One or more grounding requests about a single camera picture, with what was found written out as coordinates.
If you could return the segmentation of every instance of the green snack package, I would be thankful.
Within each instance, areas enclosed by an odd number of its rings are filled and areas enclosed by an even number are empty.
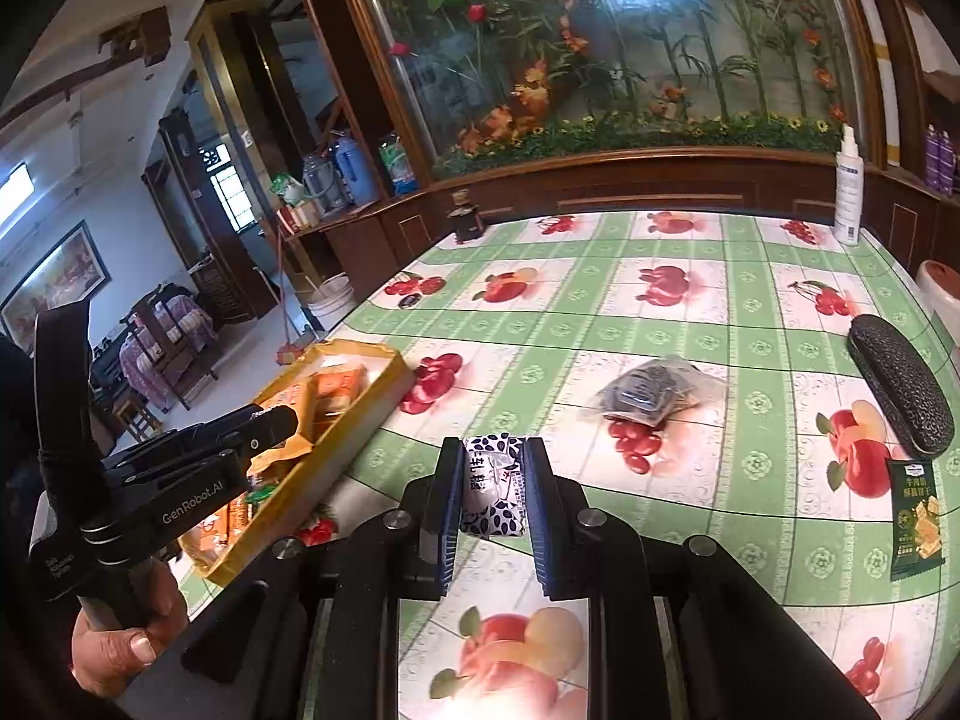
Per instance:
[[[887,470],[894,508],[890,581],[896,581],[943,565],[940,503],[932,464],[888,460]]]

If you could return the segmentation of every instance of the glass cabinet door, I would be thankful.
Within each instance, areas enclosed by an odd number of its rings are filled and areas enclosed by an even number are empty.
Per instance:
[[[856,126],[835,0],[368,6],[436,177],[645,146],[832,152]]]

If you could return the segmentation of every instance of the blue thermos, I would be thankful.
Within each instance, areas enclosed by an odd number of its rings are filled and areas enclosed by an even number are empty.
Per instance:
[[[337,167],[343,174],[344,181],[353,195],[353,203],[357,206],[367,205],[378,198],[376,181],[373,180],[373,171],[367,164],[360,151],[360,146],[353,138],[339,138],[337,141],[335,159]]]

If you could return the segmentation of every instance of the purple bottle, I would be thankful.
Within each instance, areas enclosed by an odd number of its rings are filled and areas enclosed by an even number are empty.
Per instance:
[[[950,136],[944,131],[940,134],[940,191],[953,194],[954,151]]]
[[[926,172],[923,183],[930,189],[940,189],[940,137],[933,124],[926,126]]]

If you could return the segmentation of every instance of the screw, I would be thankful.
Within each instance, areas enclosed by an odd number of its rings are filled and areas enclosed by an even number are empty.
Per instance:
[[[607,521],[607,515],[604,512],[601,512],[600,509],[594,509],[593,507],[589,509],[580,509],[577,512],[577,522],[584,526],[584,528],[599,528]]]
[[[710,557],[717,551],[717,542],[709,536],[693,536],[686,547],[698,557]]]
[[[304,551],[304,549],[306,549],[306,544],[300,541],[299,538],[287,536],[287,538],[280,538],[278,541],[275,541],[270,551],[274,553],[274,557],[276,557],[277,560],[290,560],[291,557],[296,557]]]
[[[390,531],[402,531],[412,521],[413,517],[410,517],[410,512],[405,512],[403,509],[390,509],[387,514],[383,515],[383,524]]]

